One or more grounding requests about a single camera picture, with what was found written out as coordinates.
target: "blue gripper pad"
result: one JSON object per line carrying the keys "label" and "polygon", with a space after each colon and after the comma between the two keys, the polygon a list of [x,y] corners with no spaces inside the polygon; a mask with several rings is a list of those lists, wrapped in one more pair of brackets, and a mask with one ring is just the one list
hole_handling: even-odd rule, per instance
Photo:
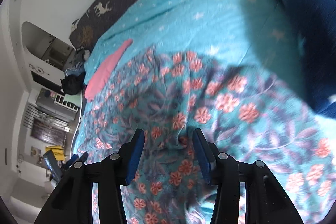
{"label": "blue gripper pad", "polygon": [[193,146],[197,161],[201,168],[203,179],[206,183],[210,184],[210,172],[216,168],[216,159],[212,154],[208,142],[206,141],[200,128],[196,128],[193,132]]}
{"label": "blue gripper pad", "polygon": [[143,146],[145,144],[145,133],[142,129],[138,128],[130,142],[131,155],[127,165],[126,183],[129,184],[135,177],[137,172],[140,157],[142,154]]}

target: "dark blue pillow with stars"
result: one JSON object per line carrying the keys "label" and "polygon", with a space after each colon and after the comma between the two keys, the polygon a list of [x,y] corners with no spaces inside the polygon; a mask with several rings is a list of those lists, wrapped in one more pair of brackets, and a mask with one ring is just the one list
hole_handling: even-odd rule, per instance
{"label": "dark blue pillow with stars", "polygon": [[336,118],[336,2],[280,1],[298,31],[308,103],[315,112]]}

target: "floral bedsheet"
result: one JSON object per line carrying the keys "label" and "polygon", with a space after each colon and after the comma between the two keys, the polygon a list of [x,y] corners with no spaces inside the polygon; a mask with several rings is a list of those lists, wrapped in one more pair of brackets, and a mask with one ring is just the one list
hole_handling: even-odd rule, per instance
{"label": "floral bedsheet", "polygon": [[[328,138],[309,107],[267,70],[149,47],[114,71],[87,107],[78,152],[89,152],[87,163],[101,161],[136,128],[146,139],[135,179],[122,187],[130,224],[210,221],[216,187],[202,179],[192,147],[195,128],[239,161],[263,160],[305,223],[321,220],[336,199]],[[242,185],[239,223],[244,219]],[[99,223],[97,185],[93,220]]]}

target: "pink towel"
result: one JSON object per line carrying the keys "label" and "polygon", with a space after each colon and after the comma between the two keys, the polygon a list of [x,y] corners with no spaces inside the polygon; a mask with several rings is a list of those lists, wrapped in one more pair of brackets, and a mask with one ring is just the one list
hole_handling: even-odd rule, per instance
{"label": "pink towel", "polygon": [[96,94],[101,92],[115,69],[125,50],[132,44],[132,39],[127,39],[114,53],[109,55],[99,66],[98,70],[90,79],[86,90],[85,98],[92,101]]}

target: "bed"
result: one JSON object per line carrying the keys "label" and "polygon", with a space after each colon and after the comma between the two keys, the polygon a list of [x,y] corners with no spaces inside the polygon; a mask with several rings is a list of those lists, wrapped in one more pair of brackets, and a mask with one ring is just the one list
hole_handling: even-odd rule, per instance
{"label": "bed", "polygon": [[[128,39],[73,149],[97,162],[145,130],[139,172],[122,188],[129,223],[210,221],[216,188],[194,158],[197,127],[237,160],[265,161],[305,223],[325,217],[336,199],[335,120],[305,103],[297,32],[279,0],[138,0],[98,39],[86,84]],[[97,195],[95,185],[94,223]],[[240,223],[244,195],[242,185]]]}

